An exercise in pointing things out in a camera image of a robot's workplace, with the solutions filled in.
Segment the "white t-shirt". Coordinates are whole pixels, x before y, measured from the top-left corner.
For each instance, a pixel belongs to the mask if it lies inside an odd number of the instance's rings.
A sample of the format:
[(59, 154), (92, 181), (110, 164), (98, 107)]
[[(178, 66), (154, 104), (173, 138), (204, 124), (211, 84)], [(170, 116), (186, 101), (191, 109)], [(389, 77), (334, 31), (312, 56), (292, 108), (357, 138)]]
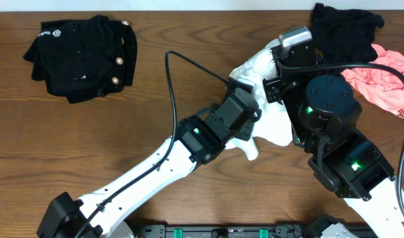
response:
[(242, 149), (250, 161), (256, 159), (259, 155), (254, 137), (264, 138), (270, 143), (279, 146), (287, 146), (292, 141), (292, 127), (286, 107), (277, 102), (268, 103), (263, 88), (263, 80), (277, 76), (277, 69), (271, 51), (271, 48), (277, 45), (279, 45), (279, 40), (274, 39), (229, 74), (231, 79), (252, 86), (251, 94), (262, 110), (261, 118), (255, 122), (248, 141), (233, 138), (225, 146), (226, 149), (236, 147)]

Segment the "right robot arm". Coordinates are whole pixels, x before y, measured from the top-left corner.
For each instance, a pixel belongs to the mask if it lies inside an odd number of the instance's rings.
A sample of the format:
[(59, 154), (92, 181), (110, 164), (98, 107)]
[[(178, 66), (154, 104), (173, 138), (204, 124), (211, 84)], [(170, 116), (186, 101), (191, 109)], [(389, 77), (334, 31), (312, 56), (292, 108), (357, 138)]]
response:
[(404, 237), (401, 171), (357, 129), (362, 107), (341, 74), (347, 64), (319, 63), (311, 40), (274, 40), (270, 51), (277, 74), (263, 81), (266, 99), (286, 107), (315, 178), (378, 237)]

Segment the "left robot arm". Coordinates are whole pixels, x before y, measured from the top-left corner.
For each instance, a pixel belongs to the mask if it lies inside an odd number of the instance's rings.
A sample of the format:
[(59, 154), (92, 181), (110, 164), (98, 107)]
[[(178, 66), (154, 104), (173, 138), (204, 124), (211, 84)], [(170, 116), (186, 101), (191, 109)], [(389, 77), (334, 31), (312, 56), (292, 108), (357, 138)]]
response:
[(132, 212), (166, 186), (213, 161), (230, 140), (249, 141), (261, 117), (254, 90), (254, 83), (230, 79), (220, 105), (181, 120), (174, 134), (133, 169), (76, 200), (67, 192), (54, 198), (37, 236), (114, 237)]

